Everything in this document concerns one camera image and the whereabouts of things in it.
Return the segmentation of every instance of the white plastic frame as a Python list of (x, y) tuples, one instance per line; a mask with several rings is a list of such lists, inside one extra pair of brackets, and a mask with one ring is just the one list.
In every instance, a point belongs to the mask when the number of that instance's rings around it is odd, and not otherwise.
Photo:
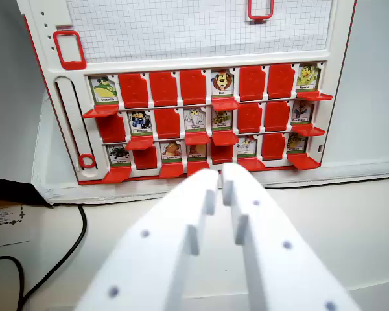
[[(320, 92), (327, 94), (336, 94), (340, 70), (346, 48), (351, 15), (353, 12), (353, 1), (333, 0), (331, 18), (329, 23), (329, 34), (327, 44), (324, 50), (320, 51), (302, 51), (302, 52), (282, 52), (254, 55), (239, 55), (239, 56), (221, 56), (208, 58), (188, 58), (184, 62), (179, 59), (175, 60), (147, 60), (133, 62), (112, 62), (112, 63), (91, 63), (85, 69), (66, 71), (60, 64), (59, 57), (56, 53), (53, 40), (49, 39), (53, 33), (58, 30), (58, 27), (70, 26), (71, 19), (67, 5), (64, 0), (18, 0), (18, 5), (21, 13), (25, 15), (29, 25), (30, 34), (32, 36), (34, 46), (40, 61), (43, 71), (43, 76), (49, 88), (49, 94), (53, 100), (54, 109), (58, 117), (61, 131), (65, 137), (67, 149), (71, 160), (74, 164), (75, 172), (78, 180), (99, 180), (102, 179), (109, 170), (109, 164), (106, 162), (105, 147), (102, 144), (102, 139), (98, 133), (97, 125), (94, 119), (85, 119), (86, 133), (89, 137), (93, 155), (97, 161), (97, 169), (90, 172), (89, 170), (78, 169), (78, 154), (77, 146), (79, 144), (86, 146), (88, 140), (84, 138), (85, 133), (78, 133), (75, 138), (71, 135), (69, 120), (64, 116), (64, 107), (58, 96), (58, 92), (54, 86), (54, 82), (59, 77), (66, 77), (75, 85), (77, 92), (78, 104), (80, 110), (85, 113), (93, 109), (93, 101), (89, 92), (88, 76), (89, 75), (117, 75), (119, 73), (149, 73), (151, 71), (176, 71), (178, 90), (180, 89), (180, 74), (182, 69), (205, 69), (206, 76), (210, 77), (211, 68), (235, 68), (235, 79), (239, 81), (239, 67), (247, 65), (265, 65), (266, 70), (268, 65), (275, 63), (291, 63), (297, 64), (295, 67), (296, 76), (298, 65), (300, 63), (323, 62), (325, 67), (322, 73), (322, 79), (319, 82)], [(238, 83), (235, 83), (234, 96), (239, 99)], [(207, 89), (207, 102), (209, 104), (210, 86)], [(121, 92), (118, 92), (118, 97), (123, 105)], [(295, 82), (292, 90), (292, 98), (296, 97)], [(317, 114), (313, 117), (315, 126), (326, 130), (329, 126), (331, 113), (333, 110), (333, 100), (324, 101), (318, 105)], [(311, 137), (307, 145), (307, 153), (314, 160), (320, 162), (322, 153), (318, 151), (320, 145), (325, 144), (324, 136)]]

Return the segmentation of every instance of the white wall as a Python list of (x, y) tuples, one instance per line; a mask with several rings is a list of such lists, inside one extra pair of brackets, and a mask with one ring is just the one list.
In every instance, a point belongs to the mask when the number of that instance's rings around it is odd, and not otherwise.
[(0, 1), (0, 178), (30, 183), (44, 91), (16, 0)]

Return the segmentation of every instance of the cartoon character picture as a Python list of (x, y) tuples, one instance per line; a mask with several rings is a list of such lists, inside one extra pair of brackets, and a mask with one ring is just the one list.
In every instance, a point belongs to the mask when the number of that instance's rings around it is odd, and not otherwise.
[(213, 111), (212, 130), (230, 130), (232, 128), (232, 111)]
[(320, 69), (317, 66), (303, 65), (299, 68), (297, 91), (315, 91), (318, 86)]
[(128, 114), (132, 135), (152, 134), (150, 115), (145, 111), (133, 111)]
[(131, 165), (130, 153), (125, 150), (124, 144), (107, 146), (106, 151), (112, 167), (127, 167)]
[(118, 103), (117, 90), (115, 84), (109, 81), (106, 76), (89, 77), (92, 96), (96, 104), (109, 102), (110, 104)]
[(297, 133), (291, 133), (288, 137), (287, 153), (288, 154), (300, 154), (305, 152), (307, 145), (307, 138), (298, 135)]
[(200, 108), (185, 109), (183, 115), (187, 132), (200, 132), (206, 129), (206, 113)]
[(198, 144), (194, 146), (187, 146), (187, 160), (201, 161), (206, 160), (206, 145)]
[(182, 151), (176, 141), (160, 143), (161, 158), (164, 163), (180, 162), (182, 160)]
[(240, 137), (237, 147), (237, 157), (256, 156), (257, 140), (253, 136)]
[(311, 121), (312, 104), (305, 100), (295, 101), (292, 107), (291, 124), (308, 124)]
[(211, 72), (212, 97), (230, 97), (233, 95), (233, 77), (229, 70)]

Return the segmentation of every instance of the green dinosaur character card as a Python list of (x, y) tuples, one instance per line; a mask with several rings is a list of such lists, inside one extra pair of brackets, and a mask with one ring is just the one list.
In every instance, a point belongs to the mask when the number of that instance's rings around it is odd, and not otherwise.
[(212, 111), (212, 131), (232, 129), (232, 111)]
[(303, 154), (307, 146), (307, 137), (290, 133), (287, 143), (287, 154)]
[(131, 166), (130, 153), (125, 150), (125, 144), (112, 144), (106, 147), (111, 167)]
[(291, 124), (311, 123), (312, 109), (314, 105), (306, 100), (296, 100), (292, 107)]
[(320, 68), (314, 65), (303, 64), (298, 69), (297, 92), (316, 91), (320, 79)]
[(201, 161), (207, 159), (205, 144), (186, 146), (186, 148), (188, 161)]
[(95, 105), (118, 104), (115, 84), (107, 76), (90, 76), (88, 79)]

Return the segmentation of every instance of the screw hole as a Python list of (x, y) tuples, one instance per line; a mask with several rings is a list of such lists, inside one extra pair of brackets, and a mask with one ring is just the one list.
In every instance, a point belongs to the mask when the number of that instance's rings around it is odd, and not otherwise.
[(289, 241), (285, 241), (285, 242), (283, 243), (283, 247), (284, 247), (285, 249), (292, 249), (292, 244), (291, 244)]
[(142, 230), (141, 232), (141, 237), (142, 238), (146, 238), (150, 235), (150, 231), (149, 230)]
[(329, 301), (328, 303), (325, 304), (325, 308), (328, 310), (328, 311), (336, 311), (336, 305), (334, 303), (332, 303), (331, 301)]
[(116, 287), (116, 286), (112, 286), (112, 287), (108, 290), (108, 296), (110, 296), (111, 298), (117, 297), (117, 296), (118, 296), (118, 293), (119, 293), (119, 289), (118, 289), (118, 287)]

